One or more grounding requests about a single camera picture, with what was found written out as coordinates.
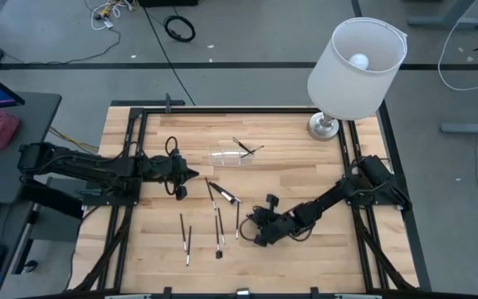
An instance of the desk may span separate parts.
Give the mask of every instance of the desk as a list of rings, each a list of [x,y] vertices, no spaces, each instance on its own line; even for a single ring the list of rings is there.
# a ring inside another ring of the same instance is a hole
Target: desk
[[[320,292],[363,292],[354,223],[345,203],[326,211],[306,242],[285,238],[275,246],[261,248],[235,239],[235,207],[215,194],[227,240],[222,247],[224,258],[215,259],[214,212],[204,177],[243,201],[243,219],[253,205],[266,205],[267,194],[280,197],[278,211],[316,199],[340,179],[344,166],[336,139],[321,142],[308,135],[305,125],[310,114],[232,113],[237,108],[227,108],[227,113],[197,112],[206,108],[179,108],[193,113],[152,114],[147,119],[146,154],[164,154],[165,140],[176,136],[182,156],[200,176],[186,183],[188,196],[181,202],[168,196],[163,185],[143,185],[132,216],[121,292],[161,293],[164,287],[172,287],[173,293],[231,293],[242,287],[257,293],[307,293],[311,287]],[[129,109],[110,107],[101,155],[113,157],[122,150]],[[377,119],[356,123],[363,154],[386,157]],[[252,165],[209,165],[208,147],[234,146],[232,136],[265,148],[256,153]],[[383,251],[398,271],[417,285],[401,213],[393,206],[374,210]],[[185,266],[179,213],[186,225],[193,226],[189,267]],[[109,207],[99,208],[82,224],[70,288],[82,281],[103,251],[109,215]],[[249,227],[245,233],[254,231]],[[373,255],[369,256],[374,285],[378,286]],[[111,259],[107,287],[111,286],[115,261],[115,257]]]
[[[19,145],[42,142],[45,139],[61,101],[59,95],[52,94],[27,92],[18,93],[18,95],[26,101],[26,104],[5,108],[5,110],[17,115],[21,122],[10,144],[0,151],[0,184],[4,184],[3,187],[0,186],[0,203],[11,203],[0,205],[0,238],[8,216],[5,233],[2,236],[2,243],[7,246],[8,253],[0,276],[0,289],[33,205],[31,202],[18,200],[21,183],[18,180],[20,173],[17,170],[19,159],[17,150]]]

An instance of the silver lamp base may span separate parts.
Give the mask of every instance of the silver lamp base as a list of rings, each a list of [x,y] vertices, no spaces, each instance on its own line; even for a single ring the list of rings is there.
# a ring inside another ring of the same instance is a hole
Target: silver lamp base
[[[322,112],[315,113],[309,119],[307,130],[316,140],[326,141],[333,139],[339,132],[339,122]]]

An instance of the light bulb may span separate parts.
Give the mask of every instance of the light bulb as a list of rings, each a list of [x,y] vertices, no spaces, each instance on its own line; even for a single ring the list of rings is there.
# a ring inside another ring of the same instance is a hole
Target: light bulb
[[[368,57],[361,53],[354,54],[351,58],[349,58],[349,63],[357,68],[360,68],[361,70],[368,69]]]

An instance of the wooden table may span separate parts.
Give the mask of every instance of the wooden table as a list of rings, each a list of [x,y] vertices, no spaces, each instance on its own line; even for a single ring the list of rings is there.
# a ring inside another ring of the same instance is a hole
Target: wooden table
[[[129,109],[109,109],[101,155],[116,156],[122,150]],[[307,293],[311,287],[318,287],[320,292],[364,292],[354,222],[344,202],[323,214],[306,242],[284,238],[274,246],[261,248],[241,237],[235,239],[236,209],[214,193],[227,241],[222,246],[224,258],[215,258],[214,211],[204,177],[243,201],[241,219],[251,213],[254,205],[266,206],[267,194],[280,198],[277,211],[284,212],[316,199],[340,179],[343,165],[339,141],[310,138],[305,127],[309,118],[308,114],[151,115],[146,127],[146,154],[165,154],[165,140],[176,136],[182,156],[200,176],[185,184],[188,196],[183,201],[168,196],[162,184],[143,185],[132,217],[121,291],[161,293],[164,287],[172,287],[174,293],[231,293],[248,287],[258,293]],[[356,125],[363,154],[386,157],[377,119],[370,117]],[[232,136],[265,148],[256,153],[252,165],[211,166],[208,148],[233,147]],[[417,286],[401,213],[393,206],[377,206],[374,211],[383,251],[398,271]],[[185,266],[180,213],[186,228],[193,226],[189,267]],[[102,253],[109,216],[110,207],[102,207],[82,224],[70,288],[81,282]],[[255,234],[252,225],[245,225],[245,234]],[[378,287],[378,272],[369,250],[368,259],[374,286]]]

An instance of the gray floor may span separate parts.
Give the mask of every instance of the gray floor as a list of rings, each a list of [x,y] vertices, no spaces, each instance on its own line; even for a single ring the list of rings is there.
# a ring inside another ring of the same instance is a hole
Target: gray floor
[[[408,34],[406,62],[438,62],[448,32],[411,28],[406,20],[410,15],[444,13],[453,1],[360,2],[365,17],[383,19]],[[173,12],[170,7],[149,11],[158,19]],[[173,62],[316,61],[333,29],[354,15],[345,0],[205,0],[197,7],[179,7],[178,12],[197,29],[197,38],[189,44],[171,41],[154,23]],[[468,16],[478,17],[478,2]],[[122,33],[121,43],[85,63],[165,62],[142,10],[123,10],[113,23]],[[114,41],[111,32],[91,30],[82,1],[9,0],[0,14],[0,47],[22,61],[80,58],[103,51]],[[472,51],[476,47],[478,31],[455,32],[444,62],[476,63],[478,52]],[[178,70],[178,75],[198,105],[304,105],[310,104],[305,88],[309,72],[206,69]],[[454,86],[478,86],[477,71],[447,71],[445,77]],[[95,145],[112,100],[158,100],[166,92],[187,100],[170,70],[14,70],[0,71],[0,81],[15,91],[61,94],[53,125]],[[478,91],[451,91],[436,71],[400,71],[387,104],[433,290],[478,294],[474,139],[438,131],[442,121],[478,121]],[[65,145],[53,136],[48,140]],[[32,257],[41,267],[9,277],[1,297],[59,292],[66,284],[71,250],[71,244],[35,245]],[[27,293],[17,294],[23,284],[29,286]]]

